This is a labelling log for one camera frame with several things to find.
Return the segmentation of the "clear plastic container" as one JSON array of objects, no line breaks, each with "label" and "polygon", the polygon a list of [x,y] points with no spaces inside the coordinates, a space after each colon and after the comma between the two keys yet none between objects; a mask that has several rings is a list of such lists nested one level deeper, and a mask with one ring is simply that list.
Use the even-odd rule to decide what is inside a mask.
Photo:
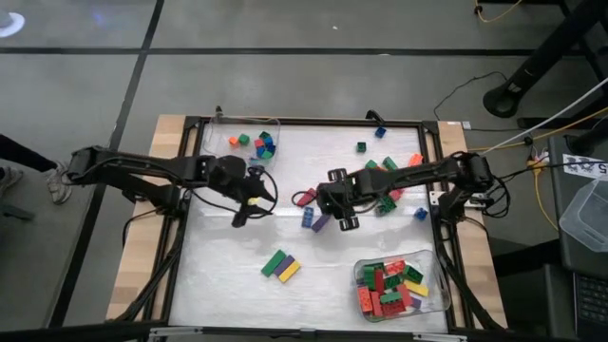
[{"label": "clear plastic container", "polygon": [[575,194],[560,216],[560,228],[595,253],[608,253],[608,176]]}]

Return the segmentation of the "white round base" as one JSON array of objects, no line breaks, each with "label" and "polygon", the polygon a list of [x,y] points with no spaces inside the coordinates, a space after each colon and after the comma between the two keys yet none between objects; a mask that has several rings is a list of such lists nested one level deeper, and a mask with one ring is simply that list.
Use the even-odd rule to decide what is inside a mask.
[{"label": "white round base", "polygon": [[25,17],[18,12],[0,10],[0,38],[7,38],[23,29]]}]

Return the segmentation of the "white paper label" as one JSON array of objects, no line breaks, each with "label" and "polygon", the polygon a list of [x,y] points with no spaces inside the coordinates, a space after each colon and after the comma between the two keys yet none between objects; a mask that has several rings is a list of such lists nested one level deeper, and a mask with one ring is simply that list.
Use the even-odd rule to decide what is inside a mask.
[{"label": "white paper label", "polygon": [[578,155],[562,155],[563,172],[569,175],[597,179],[608,177],[608,162]]}]

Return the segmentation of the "long yellow block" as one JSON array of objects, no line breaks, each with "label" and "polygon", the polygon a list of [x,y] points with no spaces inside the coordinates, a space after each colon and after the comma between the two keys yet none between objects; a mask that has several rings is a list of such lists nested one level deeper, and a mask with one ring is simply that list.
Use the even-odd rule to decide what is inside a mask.
[{"label": "long yellow block", "polygon": [[294,261],[290,264],[279,276],[278,279],[285,283],[288,281],[298,270],[300,269],[300,264],[298,261]]}]

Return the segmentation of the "black stand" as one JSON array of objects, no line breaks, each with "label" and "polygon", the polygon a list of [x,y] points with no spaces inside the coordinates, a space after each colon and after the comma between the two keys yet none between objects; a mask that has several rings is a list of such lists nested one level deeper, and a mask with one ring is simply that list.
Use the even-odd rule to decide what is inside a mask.
[{"label": "black stand", "polygon": [[515,116],[526,93],[574,45],[579,46],[596,75],[603,79],[603,70],[584,37],[598,23],[608,24],[607,14],[608,0],[581,0],[508,79],[486,92],[484,108],[499,118]]},{"label": "black stand", "polygon": [[580,136],[565,137],[568,149],[575,155],[590,156],[596,147],[608,142],[608,121],[604,120]]}]

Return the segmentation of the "narrow yellow block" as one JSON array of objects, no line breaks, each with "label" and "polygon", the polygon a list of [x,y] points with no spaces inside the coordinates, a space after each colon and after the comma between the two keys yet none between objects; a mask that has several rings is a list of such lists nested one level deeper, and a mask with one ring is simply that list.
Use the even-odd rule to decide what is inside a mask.
[{"label": "narrow yellow block", "polygon": [[423,296],[423,297],[428,296],[429,289],[428,289],[428,287],[426,287],[423,284],[418,284],[418,283],[415,283],[410,280],[405,280],[404,285],[410,292],[412,292],[416,295]]}]

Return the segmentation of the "power strip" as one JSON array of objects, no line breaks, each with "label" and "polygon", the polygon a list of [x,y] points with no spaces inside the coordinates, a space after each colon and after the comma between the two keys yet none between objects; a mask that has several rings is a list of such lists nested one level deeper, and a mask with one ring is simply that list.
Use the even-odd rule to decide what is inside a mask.
[{"label": "power strip", "polygon": [[550,157],[547,148],[543,148],[541,151],[538,151],[535,147],[533,147],[529,156],[526,159],[526,167],[541,167],[547,165],[549,162]]}]

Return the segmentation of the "person's leg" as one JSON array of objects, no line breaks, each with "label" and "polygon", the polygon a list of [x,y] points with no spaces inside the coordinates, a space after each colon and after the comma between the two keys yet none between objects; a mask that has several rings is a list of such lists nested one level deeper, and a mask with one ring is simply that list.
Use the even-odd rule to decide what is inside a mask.
[{"label": "person's leg", "polygon": [[58,167],[55,161],[43,157],[2,134],[0,134],[0,159],[16,162],[39,172],[47,172]]}]

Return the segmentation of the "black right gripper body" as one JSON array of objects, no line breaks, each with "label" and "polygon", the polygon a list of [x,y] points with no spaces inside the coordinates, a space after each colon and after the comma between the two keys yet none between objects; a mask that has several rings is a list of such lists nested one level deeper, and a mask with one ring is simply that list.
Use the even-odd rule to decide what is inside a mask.
[{"label": "black right gripper body", "polygon": [[341,182],[320,182],[316,187],[315,203],[323,214],[336,219],[368,213],[375,208],[375,198],[362,200],[355,193],[355,178],[348,174]]}]

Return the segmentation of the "person's shoe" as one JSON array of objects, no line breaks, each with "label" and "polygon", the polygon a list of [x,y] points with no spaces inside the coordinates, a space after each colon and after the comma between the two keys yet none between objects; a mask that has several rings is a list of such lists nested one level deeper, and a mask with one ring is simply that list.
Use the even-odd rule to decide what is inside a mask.
[{"label": "person's shoe", "polygon": [[22,170],[9,166],[0,167],[0,198],[22,178]]},{"label": "person's shoe", "polygon": [[66,165],[57,161],[55,167],[46,172],[47,190],[51,201],[56,205],[65,203],[72,193],[71,187],[67,184],[66,171]]}]

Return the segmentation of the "silver mounting bar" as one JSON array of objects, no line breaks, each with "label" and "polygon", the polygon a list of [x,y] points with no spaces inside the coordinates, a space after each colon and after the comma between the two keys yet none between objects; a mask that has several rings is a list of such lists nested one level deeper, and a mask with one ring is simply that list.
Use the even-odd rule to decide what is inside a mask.
[{"label": "silver mounting bar", "polygon": [[265,336],[272,338],[291,337],[304,340],[324,338],[380,338],[388,340],[405,339],[424,342],[472,342],[468,337],[458,334],[435,332],[359,332],[328,331],[312,328],[301,329],[258,329],[258,328],[222,328],[222,327],[162,327],[152,328],[149,338],[186,336],[186,335],[237,335]]}]

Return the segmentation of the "dark side cart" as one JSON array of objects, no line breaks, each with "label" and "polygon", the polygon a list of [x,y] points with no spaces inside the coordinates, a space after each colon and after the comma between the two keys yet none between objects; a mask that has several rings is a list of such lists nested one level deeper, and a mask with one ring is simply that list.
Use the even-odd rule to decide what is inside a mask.
[{"label": "dark side cart", "polygon": [[[550,161],[556,166],[551,169],[552,185],[555,195],[556,214],[560,228],[561,262],[566,270],[573,274],[608,280],[608,253],[595,253],[583,244],[566,234],[560,226],[560,217],[575,194],[585,184],[595,180],[577,177],[563,172],[562,155],[572,153],[564,138],[552,138],[549,141]],[[596,147],[590,156],[583,156],[608,162],[608,147]]]}]

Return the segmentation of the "clear plastic bin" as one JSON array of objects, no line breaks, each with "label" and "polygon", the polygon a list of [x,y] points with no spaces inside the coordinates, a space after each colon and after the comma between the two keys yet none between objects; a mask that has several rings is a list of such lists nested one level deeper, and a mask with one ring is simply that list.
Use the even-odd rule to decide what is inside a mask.
[{"label": "clear plastic bin", "polygon": [[[360,308],[361,314],[370,322],[380,322],[389,319],[396,318],[405,318],[409,316],[415,316],[419,314],[431,314],[436,312],[443,312],[451,306],[451,297],[449,294],[449,290],[447,287],[447,281],[441,270],[441,266],[439,265],[439,261],[436,256],[430,250],[420,250],[410,254],[402,254],[396,256],[384,256],[373,259],[361,259],[355,263],[353,266],[353,278],[355,283],[355,293],[357,296],[357,288],[366,286],[363,280],[363,266],[366,264],[383,262],[384,265],[387,262],[391,262],[393,260],[403,259],[407,265],[410,265],[416,268],[420,273],[424,275],[424,279],[421,284],[425,285],[429,289],[429,293],[427,297],[419,296],[412,292],[409,292],[411,298],[416,297],[422,300],[422,305],[420,309],[415,309],[413,307],[408,306],[403,313],[400,313],[396,316],[392,317],[375,317],[372,315],[372,311],[370,313],[363,313]],[[385,290],[384,294],[398,292],[396,288],[391,290]]]},{"label": "clear plastic bin", "polygon": [[[276,151],[269,160],[263,160],[257,156],[257,148],[254,140],[260,139],[259,134],[266,131],[273,138]],[[233,155],[244,159],[248,166],[260,165],[270,171],[278,159],[280,142],[281,123],[273,118],[254,118],[254,117],[214,117],[205,126],[202,148],[204,154],[221,157]],[[247,145],[232,146],[229,144],[231,137],[238,137],[241,134],[248,135],[250,142]]]}]

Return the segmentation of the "black chair leg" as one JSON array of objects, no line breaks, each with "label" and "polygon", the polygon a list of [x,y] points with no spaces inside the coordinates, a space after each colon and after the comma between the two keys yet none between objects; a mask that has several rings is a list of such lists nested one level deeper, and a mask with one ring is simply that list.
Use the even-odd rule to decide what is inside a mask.
[{"label": "black chair leg", "polygon": [[2,202],[0,202],[0,216],[20,219],[22,221],[32,221],[34,219],[33,213]]}]

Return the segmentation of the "long green block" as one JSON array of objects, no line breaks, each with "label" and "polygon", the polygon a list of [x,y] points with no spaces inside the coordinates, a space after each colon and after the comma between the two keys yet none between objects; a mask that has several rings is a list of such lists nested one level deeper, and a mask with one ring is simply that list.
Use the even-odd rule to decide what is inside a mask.
[{"label": "long green block", "polygon": [[270,260],[263,266],[261,272],[269,277],[287,255],[282,250],[277,250]]}]

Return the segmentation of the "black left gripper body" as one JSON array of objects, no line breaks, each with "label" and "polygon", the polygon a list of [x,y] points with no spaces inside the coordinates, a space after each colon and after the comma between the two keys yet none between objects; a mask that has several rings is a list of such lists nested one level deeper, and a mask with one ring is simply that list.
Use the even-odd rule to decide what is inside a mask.
[{"label": "black left gripper body", "polygon": [[268,192],[264,181],[252,179],[245,160],[236,156],[224,156],[218,159],[218,192],[239,202],[249,198],[262,198],[273,201],[275,198]]}]

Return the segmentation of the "wooden table board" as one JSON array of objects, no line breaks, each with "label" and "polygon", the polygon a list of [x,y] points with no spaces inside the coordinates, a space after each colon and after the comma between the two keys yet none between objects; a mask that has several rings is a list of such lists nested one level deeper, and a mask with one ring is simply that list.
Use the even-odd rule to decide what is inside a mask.
[{"label": "wooden table board", "polygon": [[[153,157],[178,155],[185,118],[161,115],[148,148]],[[126,239],[119,240],[121,259],[105,318],[118,317],[134,301],[174,242],[178,223],[163,221],[148,202],[138,202],[127,212],[131,220]]]},{"label": "wooden table board", "polygon": [[[444,156],[458,151],[466,151],[466,140],[462,125],[456,122],[438,122],[439,142]],[[457,224],[456,233],[449,233],[447,227],[442,227],[445,237],[451,236],[452,241],[445,241],[447,254],[456,261],[462,261],[463,277],[467,286],[480,301],[492,319],[507,328],[498,279],[495,274],[493,259],[489,246],[487,232],[476,221],[484,223],[482,214],[474,209],[465,209],[465,215],[475,221],[465,220]],[[467,327],[465,321],[465,303],[451,279],[448,280],[452,295],[452,308],[456,327]]]}]

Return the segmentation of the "black keyboard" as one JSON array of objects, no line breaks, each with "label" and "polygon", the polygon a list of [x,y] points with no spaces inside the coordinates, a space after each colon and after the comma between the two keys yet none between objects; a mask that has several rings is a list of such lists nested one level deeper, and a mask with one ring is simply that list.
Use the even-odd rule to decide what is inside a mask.
[{"label": "black keyboard", "polygon": [[582,342],[608,342],[608,280],[574,274],[576,335]]}]

